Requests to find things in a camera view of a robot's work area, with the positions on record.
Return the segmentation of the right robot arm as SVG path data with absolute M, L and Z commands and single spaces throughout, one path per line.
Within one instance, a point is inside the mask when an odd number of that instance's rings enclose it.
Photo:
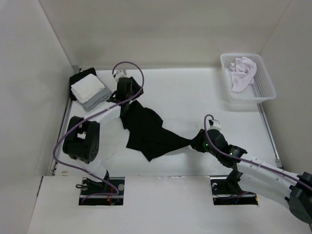
M 191 147 L 210 153 L 231 172 L 226 178 L 211 179 L 215 204 L 239 204 L 240 198 L 257 195 L 275 201 L 304 223 L 312 222 L 312 175 L 284 171 L 267 164 L 238 146 L 228 144 L 216 129 L 200 130 Z

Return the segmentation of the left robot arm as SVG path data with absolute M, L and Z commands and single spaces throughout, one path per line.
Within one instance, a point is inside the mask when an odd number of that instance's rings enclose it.
M 122 77 L 117 82 L 117 89 L 100 106 L 100 111 L 87 117 L 70 118 L 62 151 L 73 160 L 85 164 L 94 161 L 99 152 L 100 127 L 112 120 L 125 117 L 130 102 L 143 94 L 143 88 L 133 77 Z

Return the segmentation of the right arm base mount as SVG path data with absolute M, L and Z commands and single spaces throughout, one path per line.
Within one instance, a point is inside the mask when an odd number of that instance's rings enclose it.
M 240 188 L 242 173 L 231 171 L 229 175 L 210 177 L 214 205 L 258 205 L 257 195 Z

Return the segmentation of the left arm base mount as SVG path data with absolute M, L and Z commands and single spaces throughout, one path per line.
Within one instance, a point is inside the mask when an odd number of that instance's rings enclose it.
M 116 190 L 106 183 L 83 178 L 82 182 L 76 185 L 76 188 L 80 189 L 78 204 L 80 206 L 122 206 L 124 202 L 125 178 L 111 177 L 108 181 L 118 188 L 118 195 L 112 195 L 112 193 L 116 193 Z

